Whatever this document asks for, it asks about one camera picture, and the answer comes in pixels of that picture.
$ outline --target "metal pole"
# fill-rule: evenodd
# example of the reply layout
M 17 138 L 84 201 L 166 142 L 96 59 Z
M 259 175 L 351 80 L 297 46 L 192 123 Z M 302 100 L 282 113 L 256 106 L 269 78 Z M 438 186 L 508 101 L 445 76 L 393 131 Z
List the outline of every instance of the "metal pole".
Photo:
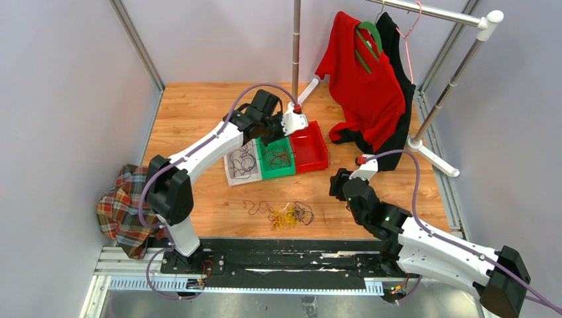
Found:
M 375 2 L 375 3 L 383 3 L 383 0 L 367 0 L 367 1 Z M 384 5 L 388 5 L 389 7 L 395 7 L 403 10 L 413 11 L 413 12 L 418 12 L 420 10 L 420 6 L 418 6 L 417 3 L 412 3 L 402 0 L 384 0 Z M 464 15 L 462 13 L 428 7 L 426 5 L 421 6 L 421 13 L 423 15 L 429 15 L 430 17 L 436 17 L 447 21 L 462 23 L 464 25 L 470 25 L 471 27 L 474 26 L 481 30 L 486 28 L 484 18 L 476 18 L 470 15 Z
M 292 95 L 295 98 L 298 98 L 299 46 L 300 46 L 300 0 L 294 0 Z
M 467 67 L 469 62 L 473 59 L 474 55 L 476 54 L 476 52 L 478 51 L 478 49 L 480 48 L 483 42 L 484 41 L 480 41 L 479 39 L 476 39 L 474 41 L 473 45 L 471 46 L 471 49 L 469 50 L 469 52 L 461 62 L 461 65 L 459 65 L 459 68 L 457 68 L 457 71 L 455 72 L 453 77 L 451 78 L 451 81 L 449 81 L 449 84 L 447 85 L 447 87 L 445 87 L 443 93 L 441 93 L 441 96 L 439 96 L 437 103 L 435 103 L 435 105 L 427 115 L 427 118 L 425 118 L 425 120 L 421 124 L 420 129 L 418 130 L 418 132 L 414 137 L 414 142 L 419 142 L 422 139 L 423 134 L 429 128 L 431 122 L 433 121 L 437 113 L 441 110 L 441 108 L 443 108 L 443 102 L 447 98 L 448 94 L 451 92 L 453 87 L 457 86 L 457 79 L 459 79 L 459 76 L 461 76 L 461 74 L 465 71 L 465 68 Z
M 479 3 L 480 0 L 468 0 L 461 12 L 466 15 L 472 15 L 472 13 L 474 12 L 474 10 L 476 9 Z M 429 71 L 427 71 L 425 78 L 423 79 L 423 81 L 421 81 L 421 84 L 418 87 L 418 90 L 420 92 L 427 91 L 427 89 L 432 85 L 438 71 L 441 69 L 441 66 L 446 61 L 447 57 L 449 56 L 449 53 L 451 52 L 451 49 L 459 39 L 465 27 L 466 25 L 463 25 L 461 23 L 455 23 L 455 26 L 453 26 L 451 32 L 447 36 L 447 40 L 445 41 L 445 43 L 443 43 L 443 46 L 439 50 L 439 54 L 431 64 Z
M 109 2 L 113 7 L 113 10 L 117 15 L 117 18 L 119 18 L 119 20 L 121 21 L 121 24 L 125 29 L 125 32 L 127 32 L 127 35 L 129 35 L 129 39 L 131 39 L 133 46 L 135 47 L 137 53 L 139 54 L 140 60 L 146 67 L 148 75 L 150 76 L 155 86 L 160 91 L 160 93 L 164 93 L 164 82 L 162 81 L 160 74 L 158 74 L 158 71 L 156 70 L 156 66 L 154 66 L 154 63 L 152 63 L 150 56 L 148 56 L 148 52 L 146 51 L 146 48 L 142 44 L 141 38 L 137 30 L 135 29 L 135 26 L 133 25 L 133 22 L 129 17 L 129 14 L 127 13 L 127 10 L 122 0 L 109 0 Z

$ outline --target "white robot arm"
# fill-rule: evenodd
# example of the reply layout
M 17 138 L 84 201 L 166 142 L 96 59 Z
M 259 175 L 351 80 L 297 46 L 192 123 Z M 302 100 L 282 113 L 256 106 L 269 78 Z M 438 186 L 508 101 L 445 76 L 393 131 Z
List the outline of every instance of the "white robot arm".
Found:
M 356 163 L 359 169 L 354 172 L 340 168 L 331 177 L 330 195 L 346 201 L 355 222 L 384 241 L 381 255 L 389 274 L 402 271 L 432 278 L 466 291 L 500 317 L 519 316 L 526 288 L 502 270 L 530 283 L 516 250 L 504 246 L 497 251 L 432 227 L 417 216 L 415 196 L 413 214 L 381 202 L 368 184 L 377 172 L 376 159 L 363 155 Z
M 146 202 L 156 212 L 171 244 L 182 256 L 190 257 L 199 247 L 190 218 L 194 206 L 192 186 L 199 176 L 254 138 L 261 137 L 269 143 L 308 127 L 299 105 L 289 107 L 284 114 L 273 115 L 278 103 L 281 101 L 277 96 L 260 89 L 252 103 L 240 106 L 227 122 L 220 122 L 189 148 L 169 158 L 156 156 L 150 161 L 148 186 L 143 192 Z

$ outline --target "wooden floor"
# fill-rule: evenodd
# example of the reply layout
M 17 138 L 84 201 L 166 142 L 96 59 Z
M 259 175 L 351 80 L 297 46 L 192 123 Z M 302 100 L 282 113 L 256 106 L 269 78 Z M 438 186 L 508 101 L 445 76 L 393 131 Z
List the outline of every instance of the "wooden floor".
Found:
M 144 164 L 157 154 L 164 157 L 175 154 L 205 136 L 232 106 L 238 94 L 249 84 L 243 83 L 170 83 L 150 138 Z M 300 91 L 306 87 L 301 84 Z M 269 89 L 283 99 L 280 91 Z M 243 99 L 250 102 L 253 93 Z M 355 224 L 345 202 L 328 196 L 329 177 L 338 168 L 355 170 L 355 157 L 361 154 L 353 143 L 332 144 L 328 131 L 343 121 L 341 107 L 332 100 L 327 86 L 321 84 L 303 105 L 309 121 L 318 121 L 329 153 L 329 167 L 323 171 L 265 180 L 229 187 L 224 162 L 219 160 L 203 173 L 194 186 L 195 207 L 192 220 L 197 235 L 211 237 L 291 237 L 323 239 L 369 239 L 372 235 Z M 419 128 L 413 111 L 410 132 Z M 449 231 L 443 203 L 431 165 L 420 159 L 421 182 L 418 195 L 418 213 L 433 226 Z M 409 211 L 412 208 L 415 169 L 410 157 L 402 156 L 393 172 L 380 172 L 371 180 L 381 200 Z M 266 215 L 249 215 L 244 200 L 258 203 L 267 201 L 273 207 L 295 200 L 310 205 L 315 214 L 309 226 L 299 225 L 284 231 L 272 231 Z

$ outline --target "green tray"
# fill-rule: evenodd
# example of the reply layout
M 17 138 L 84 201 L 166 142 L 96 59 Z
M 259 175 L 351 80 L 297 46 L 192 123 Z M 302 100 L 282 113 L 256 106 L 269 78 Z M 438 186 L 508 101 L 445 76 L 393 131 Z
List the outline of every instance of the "green tray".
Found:
M 264 180 L 292 176 L 296 173 L 295 156 L 289 138 L 283 138 L 264 146 L 256 141 L 260 168 Z

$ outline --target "white wall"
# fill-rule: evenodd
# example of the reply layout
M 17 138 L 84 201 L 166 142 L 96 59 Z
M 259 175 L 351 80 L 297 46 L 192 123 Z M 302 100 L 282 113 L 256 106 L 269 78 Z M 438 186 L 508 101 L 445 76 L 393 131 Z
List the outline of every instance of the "white wall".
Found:
M 123 2 L 165 82 L 291 81 L 291 0 Z M 465 0 L 422 3 L 460 11 Z M 362 21 L 374 21 L 380 8 L 364 0 L 303 0 L 300 81 L 310 80 L 316 71 L 338 11 Z M 408 30 L 417 16 L 387 9 L 402 30 Z M 417 83 L 427 73 L 452 26 L 431 17 L 420 19 L 409 44 Z M 405 57 L 402 61 L 408 67 Z
M 0 3 L 2 317 L 77 317 L 158 95 L 108 1 Z
M 451 92 L 434 126 L 453 179 L 465 229 L 483 245 L 520 251 L 532 285 L 562 305 L 562 148 L 560 51 L 562 2 L 483 1 L 505 13 Z M 435 101 L 476 34 L 468 30 L 428 93 Z M 521 317 L 556 317 L 525 302 Z

